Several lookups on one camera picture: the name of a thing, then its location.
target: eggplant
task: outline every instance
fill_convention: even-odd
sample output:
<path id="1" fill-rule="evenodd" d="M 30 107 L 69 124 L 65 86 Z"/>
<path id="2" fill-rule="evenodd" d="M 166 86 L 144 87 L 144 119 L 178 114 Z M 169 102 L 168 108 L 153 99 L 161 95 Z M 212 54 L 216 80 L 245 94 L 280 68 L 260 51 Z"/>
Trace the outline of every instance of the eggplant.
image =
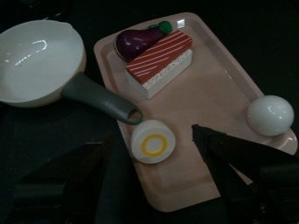
<path id="1" fill-rule="evenodd" d="M 114 49 L 118 57 L 129 62 L 144 52 L 166 34 L 172 32 L 173 28 L 168 21 L 153 24 L 144 30 L 124 30 L 114 39 Z"/>

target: saucepan handle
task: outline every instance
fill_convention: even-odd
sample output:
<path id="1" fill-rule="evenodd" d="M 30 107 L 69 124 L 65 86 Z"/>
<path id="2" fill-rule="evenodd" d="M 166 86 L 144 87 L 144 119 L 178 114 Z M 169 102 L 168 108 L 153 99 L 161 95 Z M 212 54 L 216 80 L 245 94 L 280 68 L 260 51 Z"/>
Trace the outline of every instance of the saucepan handle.
<path id="1" fill-rule="evenodd" d="M 142 121 L 137 106 L 101 87 L 84 73 L 74 75 L 60 94 L 101 110 L 122 123 L 136 125 Z"/>

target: white egg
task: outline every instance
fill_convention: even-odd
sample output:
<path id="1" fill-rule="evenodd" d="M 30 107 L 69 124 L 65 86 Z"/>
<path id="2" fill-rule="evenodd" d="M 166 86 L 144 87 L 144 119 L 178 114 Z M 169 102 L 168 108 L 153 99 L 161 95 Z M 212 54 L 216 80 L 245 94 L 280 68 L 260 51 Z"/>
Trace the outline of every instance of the white egg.
<path id="1" fill-rule="evenodd" d="M 293 119 L 292 106 L 278 96 L 262 96 L 248 106 L 248 126 L 262 136 L 270 137 L 282 134 L 289 129 Z"/>

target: toy cake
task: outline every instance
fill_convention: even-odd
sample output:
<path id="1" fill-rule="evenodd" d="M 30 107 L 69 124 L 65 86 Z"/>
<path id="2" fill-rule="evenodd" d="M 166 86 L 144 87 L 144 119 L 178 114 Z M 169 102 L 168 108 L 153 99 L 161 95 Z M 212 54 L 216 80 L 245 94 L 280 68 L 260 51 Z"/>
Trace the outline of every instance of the toy cake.
<path id="1" fill-rule="evenodd" d="M 190 64 L 190 46 L 190 37 L 174 30 L 125 65 L 128 82 L 146 99 Z"/>

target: red striped frosting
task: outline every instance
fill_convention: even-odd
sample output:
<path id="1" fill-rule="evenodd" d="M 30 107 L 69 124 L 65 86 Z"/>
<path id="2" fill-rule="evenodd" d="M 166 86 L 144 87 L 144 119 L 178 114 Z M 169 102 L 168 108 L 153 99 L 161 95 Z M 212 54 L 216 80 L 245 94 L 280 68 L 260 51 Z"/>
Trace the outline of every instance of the red striped frosting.
<path id="1" fill-rule="evenodd" d="M 126 64 L 128 73 L 144 84 L 190 46 L 192 39 L 173 31 Z"/>

